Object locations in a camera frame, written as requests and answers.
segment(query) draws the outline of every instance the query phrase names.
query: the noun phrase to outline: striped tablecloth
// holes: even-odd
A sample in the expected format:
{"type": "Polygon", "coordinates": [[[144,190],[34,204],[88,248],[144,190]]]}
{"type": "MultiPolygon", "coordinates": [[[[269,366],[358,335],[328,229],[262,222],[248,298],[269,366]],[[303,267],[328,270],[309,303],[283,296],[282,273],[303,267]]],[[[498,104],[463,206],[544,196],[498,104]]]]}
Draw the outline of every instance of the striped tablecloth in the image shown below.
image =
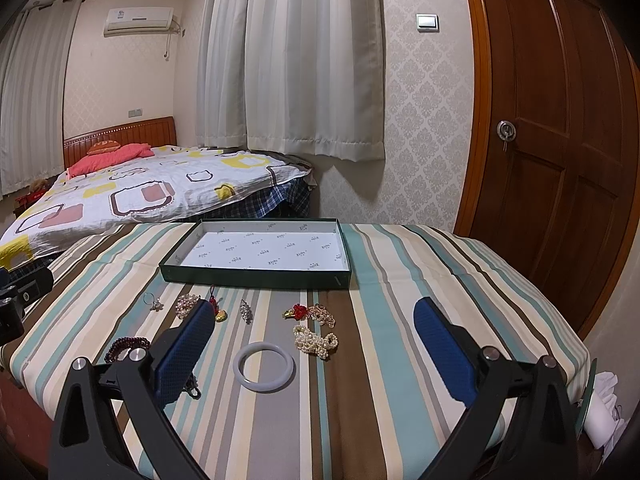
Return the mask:
{"type": "MultiPolygon", "coordinates": [[[[68,367],[77,356],[104,361],[121,336],[153,340],[180,323],[181,294],[208,287],[166,283],[158,262],[190,224],[120,226],[78,242],[50,268],[54,290],[30,309],[26,334],[2,348],[2,362],[53,418],[68,367]],[[143,294],[164,309],[152,312],[143,294]]],[[[194,373],[202,398],[186,394],[165,412],[187,448],[215,479],[415,479],[450,435],[463,405],[447,393],[412,323],[415,302],[434,298],[480,346],[535,362],[552,354],[572,401],[586,384],[587,349],[542,294],[484,244],[425,226],[343,225],[351,255],[350,290],[216,288],[228,320],[216,326],[194,373]],[[239,316],[244,298],[254,311],[239,316]],[[319,302],[336,319],[339,345],[327,362],[297,351],[295,303],[319,302]],[[256,394],[234,380],[230,362],[253,341],[289,351],[295,377],[283,390],[256,394]]],[[[313,322],[309,327],[327,334],[313,322]]],[[[250,380],[279,375],[280,357],[251,357],[250,380]]],[[[513,413],[507,402],[492,443],[513,413]]],[[[154,477],[129,416],[118,423],[139,470],[154,477]]]]}

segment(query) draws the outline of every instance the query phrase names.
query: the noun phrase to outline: pearl necklace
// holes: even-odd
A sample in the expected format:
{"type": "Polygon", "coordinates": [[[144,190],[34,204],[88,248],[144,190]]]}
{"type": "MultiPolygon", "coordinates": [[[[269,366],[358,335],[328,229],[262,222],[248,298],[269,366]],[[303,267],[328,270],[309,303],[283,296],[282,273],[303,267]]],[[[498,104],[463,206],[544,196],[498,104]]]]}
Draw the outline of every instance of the pearl necklace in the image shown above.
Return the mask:
{"type": "Polygon", "coordinates": [[[329,357],[328,351],[338,346],[338,337],[334,333],[320,337],[302,325],[293,327],[293,333],[298,350],[305,354],[316,354],[321,359],[327,359],[329,357]]]}

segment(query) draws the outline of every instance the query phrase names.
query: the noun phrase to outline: metal screw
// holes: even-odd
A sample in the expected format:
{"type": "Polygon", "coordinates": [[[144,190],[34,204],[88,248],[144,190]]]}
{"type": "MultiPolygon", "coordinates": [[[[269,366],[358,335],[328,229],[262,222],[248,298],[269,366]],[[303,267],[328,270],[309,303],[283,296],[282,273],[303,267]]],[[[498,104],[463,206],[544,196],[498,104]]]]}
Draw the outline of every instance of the metal screw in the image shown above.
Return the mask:
{"type": "Polygon", "coordinates": [[[142,361],[146,357],[146,350],[144,348],[134,348],[129,352],[129,359],[132,361],[142,361]]]}
{"type": "Polygon", "coordinates": [[[84,357],[79,357],[78,359],[74,359],[72,367],[74,370],[82,370],[86,366],[86,359],[84,357]]]}
{"type": "Polygon", "coordinates": [[[558,361],[556,361],[553,357],[551,357],[550,355],[545,355],[542,358],[542,362],[543,364],[547,367],[547,368],[555,368],[556,365],[558,364],[558,361]]]}
{"type": "Polygon", "coordinates": [[[493,346],[485,346],[482,349],[482,355],[488,361],[497,361],[500,358],[500,351],[493,346]]]}

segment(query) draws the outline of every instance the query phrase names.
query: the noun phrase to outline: wooden door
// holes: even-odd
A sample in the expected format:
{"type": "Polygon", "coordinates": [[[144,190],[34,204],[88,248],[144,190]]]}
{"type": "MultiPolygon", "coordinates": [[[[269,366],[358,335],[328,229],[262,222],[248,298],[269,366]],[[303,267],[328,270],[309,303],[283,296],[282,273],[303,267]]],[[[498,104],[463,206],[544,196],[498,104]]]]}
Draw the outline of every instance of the wooden door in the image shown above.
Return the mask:
{"type": "Polygon", "coordinates": [[[470,236],[578,330],[630,217],[638,107],[622,40],[595,0],[484,0],[492,114],[470,236]],[[506,151],[499,121],[516,137],[506,151]]]}

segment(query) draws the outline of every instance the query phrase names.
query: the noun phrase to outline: wooden headboard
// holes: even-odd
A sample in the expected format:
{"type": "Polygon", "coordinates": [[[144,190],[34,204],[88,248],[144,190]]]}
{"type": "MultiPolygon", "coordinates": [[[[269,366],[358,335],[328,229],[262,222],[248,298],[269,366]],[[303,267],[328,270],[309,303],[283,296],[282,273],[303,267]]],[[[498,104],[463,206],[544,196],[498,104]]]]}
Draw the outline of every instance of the wooden headboard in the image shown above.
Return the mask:
{"type": "Polygon", "coordinates": [[[116,140],[121,146],[132,142],[146,142],[152,148],[172,144],[175,146],[175,123],[173,117],[149,119],[137,123],[121,124],[104,130],[67,139],[62,142],[65,168],[74,165],[86,155],[87,150],[101,140],[116,140]]]}

